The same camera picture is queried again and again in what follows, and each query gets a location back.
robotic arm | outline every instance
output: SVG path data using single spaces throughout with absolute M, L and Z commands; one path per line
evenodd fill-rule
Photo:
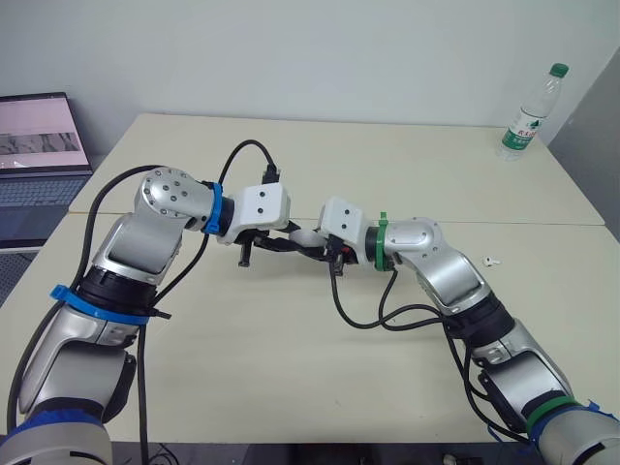
M 158 314 L 150 303 L 186 229 L 239 243 L 245 266 L 254 244 L 340 266 L 412 268 L 451 336 L 464 341 L 482 368 L 479 379 L 510 430 L 527 431 L 549 464 L 616 463 L 617 421 L 576 404 L 559 368 L 471 262 L 447 245 L 437 223 L 382 220 L 377 227 L 334 198 L 309 231 L 290 227 L 289 209 L 277 182 L 227 198 L 219 184 L 181 170 L 148 173 L 134 213 L 114 225 L 76 292 L 57 287 L 52 293 L 64 304 L 23 377 L 19 409 L 26 422 L 0 448 L 0 464 L 112 463 L 102 424 L 122 410 L 134 378 L 136 360 L 125 349 Z M 290 239 L 268 238 L 269 230 L 288 231 Z
M 25 372 L 19 410 L 26 421 L 0 448 L 0 463 L 111 465 L 102 424 L 125 406 L 137 366 L 125 349 L 149 318 L 165 315 L 151 301 L 183 231 L 213 234 L 226 244 L 240 239 L 247 262 L 252 236 L 285 228 L 289 209 L 277 182 L 227 198 L 221 185 L 200 183 L 184 171 L 149 172 L 135 211 L 112 227 L 77 291 L 53 290 L 64 304 Z
M 451 337 L 462 339 L 481 367 L 480 383 L 500 418 L 511 431 L 527 432 L 546 463 L 619 463 L 618 421 L 595 404 L 584 407 L 574 400 L 562 371 L 472 263 L 444 241 L 436 222 L 384 217 L 375 227 L 355 205 L 332 198 L 317 234 L 342 240 L 360 264 L 387 270 L 392 262 L 413 269 Z

laptop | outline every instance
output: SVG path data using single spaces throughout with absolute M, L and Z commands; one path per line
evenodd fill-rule
M 0 249 L 45 244 L 91 174 L 64 92 L 0 97 Z

black cable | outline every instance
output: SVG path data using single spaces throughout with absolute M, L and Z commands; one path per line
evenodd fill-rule
M 385 322 L 388 322 L 392 318 L 397 317 L 401 313 L 409 311 L 410 307 L 412 307 L 412 306 L 417 307 L 416 305 L 405 305 L 404 307 L 400 307 L 400 308 L 394 310 L 393 312 L 388 313 L 387 315 L 385 315 L 384 317 L 380 318 L 379 320 L 377 320 L 375 322 L 372 322 L 372 323 L 357 323 L 357 322 L 353 321 L 351 318 L 349 318 L 347 313 L 342 308 L 342 304 L 340 303 L 340 297 L 338 296 L 338 283 L 336 281 L 336 270 L 335 270 L 335 265 L 334 265 L 333 262 L 329 262 L 329 279 L 331 281 L 331 295 L 333 297 L 333 303 L 336 306 L 336 310 L 338 311 L 338 314 L 342 317 L 342 319 L 349 326 L 352 326 L 352 327 L 357 328 L 357 329 L 372 329 L 373 327 L 381 326 Z M 418 325 L 419 324 L 416 327 L 421 327 L 421 326 L 426 326 L 426 325 L 432 325 L 434 323 L 440 323 L 441 321 L 442 320 L 439 319 L 439 318 L 436 318 L 436 319 L 434 318 L 434 319 L 430 319 L 430 320 L 424 320 L 422 322 L 417 322 L 416 324 L 413 324 L 413 325 Z
M 155 306 L 157 302 L 159 302 L 170 291 L 172 291 L 172 289 L 174 289 L 174 286 L 180 283 L 181 280 L 185 276 L 187 276 L 187 274 L 192 270 L 192 268 L 196 266 L 196 264 L 202 258 L 202 254 L 204 254 L 204 249 L 206 249 L 206 244 L 208 243 L 208 241 L 209 241 L 209 234 L 205 234 L 204 237 L 202 238 L 201 247 L 198 249 L 198 252 L 194 256 L 194 258 L 189 263 L 187 263 L 185 268 L 183 268 L 183 270 L 180 273 L 178 273 L 176 277 L 172 279 L 172 281 L 170 281 L 167 286 L 165 286 L 159 293 L 157 293 L 157 295 L 155 295 L 152 301 L 153 306 Z
M 448 324 L 446 322 L 444 322 L 444 334 L 446 335 L 446 341 L 448 342 L 448 347 L 449 347 L 449 352 L 452 354 L 452 358 L 454 359 L 454 363 L 456 364 L 456 368 L 458 369 L 458 373 L 461 375 L 461 378 L 463 378 L 463 363 L 461 362 L 460 357 L 458 356 L 458 351 L 456 350 L 456 346 L 454 345 L 454 340 L 452 339 L 452 337 L 450 336 L 449 330 L 448 330 Z M 479 390 L 477 390 L 474 385 L 472 385 L 472 383 L 470 382 L 469 384 L 470 389 L 472 390 L 472 393 L 482 399 L 485 400 L 486 402 L 489 402 L 489 396 L 487 394 L 484 394 L 482 392 L 480 392 Z
M 222 168 L 220 179 L 218 180 L 219 184 L 224 183 L 224 178 L 226 177 L 226 174 L 229 172 L 229 168 L 231 167 L 231 163 L 233 162 L 234 157 L 236 157 L 236 154 L 239 153 L 243 147 L 247 147 L 248 145 L 256 145 L 263 153 L 264 157 L 267 160 L 267 163 L 271 165 L 272 167 L 275 167 L 275 163 L 273 163 L 273 159 L 271 158 L 271 155 L 269 155 L 269 151 L 266 149 L 264 145 L 262 145 L 260 142 L 254 139 L 244 140 L 237 147 L 235 147 L 234 150 L 231 152 L 231 155 L 229 155 L 228 160 L 226 161 L 226 163 L 224 164 L 224 167 Z
M 179 461 L 178 461 L 178 458 L 176 458 L 176 455 L 174 454 L 174 452 L 172 452 L 172 451 L 168 448 L 168 446 L 166 446 L 164 443 L 159 443 L 159 446 L 160 446 L 163 450 L 165 450 L 165 451 L 168 453 L 168 455 L 169 455 L 170 457 L 172 457 L 172 458 L 174 459 L 174 463 L 175 463 L 176 465 L 180 465 L 180 463 L 179 463 Z
M 172 463 L 171 458 L 169 457 L 169 455 L 168 455 L 167 453 L 156 453 L 155 455 L 153 455 L 151 458 L 149 458 L 149 459 L 148 459 L 148 463 L 149 463 L 149 464 L 153 463 L 153 461 L 154 461 L 156 458 L 165 458 L 165 459 L 166 459 L 166 461 L 168 462 L 168 465 L 174 465 L 174 464 Z
M 472 407 L 472 410 L 474 411 L 474 413 L 478 416 L 479 419 L 481 419 L 484 423 L 486 423 L 488 426 L 493 428 L 498 433 L 501 433 L 504 436 L 507 436 L 521 444 L 529 446 L 530 441 L 527 438 L 524 438 L 520 434 L 513 433 L 509 429 L 506 429 L 500 426 L 495 421 L 493 421 L 491 418 L 487 417 L 479 409 L 478 405 L 476 404 L 476 400 L 474 399 L 474 396 L 472 395 L 471 384 L 469 381 L 469 368 L 470 368 L 471 362 L 472 362 L 472 347 L 469 344 L 466 344 L 465 345 L 465 361 L 463 362 L 463 386 L 465 387 L 465 395 L 467 396 L 467 401 L 469 402 L 469 405 Z
M 139 327 L 138 335 L 138 417 L 139 453 L 142 465 L 148 465 L 148 430 L 146 420 L 146 381 L 144 379 L 144 346 L 146 344 L 146 325 Z
M 392 270 L 391 277 L 387 282 L 386 289 L 384 290 L 384 293 L 381 296 L 381 300 L 379 301 L 379 321 L 381 321 L 384 317 L 386 301 L 388 300 L 389 293 L 391 292 L 391 288 L 394 286 L 397 277 L 398 270 L 395 268 Z M 439 310 L 437 310 L 435 307 L 425 305 L 423 303 L 412 303 L 409 305 L 403 305 L 402 307 L 396 309 L 397 312 L 405 312 L 409 310 L 426 310 L 428 312 L 434 313 L 437 318 L 429 318 L 427 320 L 422 320 L 420 322 L 415 322 L 408 325 L 388 325 L 388 323 L 383 322 L 381 323 L 381 326 L 388 331 L 408 331 L 409 329 L 416 329 L 418 327 L 433 325 L 435 323 L 442 323 L 444 321 L 444 316 Z
M 158 165 L 145 165 L 142 167 L 136 167 L 131 170 L 121 172 L 113 180 L 108 182 L 108 184 L 106 184 L 101 191 L 99 191 L 99 194 L 97 194 L 97 196 L 90 205 L 90 210 L 88 210 L 86 228 L 84 229 L 84 240 L 82 242 L 81 248 L 81 256 L 79 258 L 76 275 L 70 286 L 72 292 L 74 292 L 78 288 L 79 281 L 84 276 L 84 272 L 86 271 L 86 267 L 88 266 L 88 260 L 90 258 L 90 247 L 92 245 L 93 239 L 93 230 L 95 227 L 95 219 L 97 218 L 97 211 L 99 210 L 99 206 L 101 205 L 104 197 L 108 194 L 109 191 L 112 190 L 112 188 L 114 188 L 117 184 L 127 179 L 128 177 L 139 172 L 151 171 L 155 168 L 158 168 Z M 21 357 L 19 358 L 19 362 L 17 363 L 17 367 L 13 375 L 13 380 L 11 381 L 9 400 L 7 402 L 7 433 L 10 433 L 16 428 L 17 398 L 19 397 L 19 391 L 21 390 L 21 381 L 26 371 L 28 361 L 30 360 L 30 357 L 32 356 L 35 348 L 37 347 L 41 336 L 43 336 L 44 332 L 46 331 L 47 326 L 56 316 L 56 313 L 58 312 L 58 310 L 60 310 L 63 303 L 64 302 L 62 301 L 58 301 L 54 303 L 49 310 L 47 310 L 47 313 L 43 316 L 43 319 L 33 332 L 30 340 L 28 341 L 28 344 L 26 345 L 26 348 L 24 349 Z

laptop keyboard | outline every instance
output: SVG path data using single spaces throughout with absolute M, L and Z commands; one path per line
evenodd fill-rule
M 0 207 L 68 205 L 84 179 L 58 179 L 0 183 Z

bottle cap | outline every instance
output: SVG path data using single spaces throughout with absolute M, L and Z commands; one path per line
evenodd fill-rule
M 554 63 L 551 67 L 551 71 L 549 71 L 549 74 L 556 76 L 557 78 L 563 78 L 568 71 L 569 67 L 564 63 Z

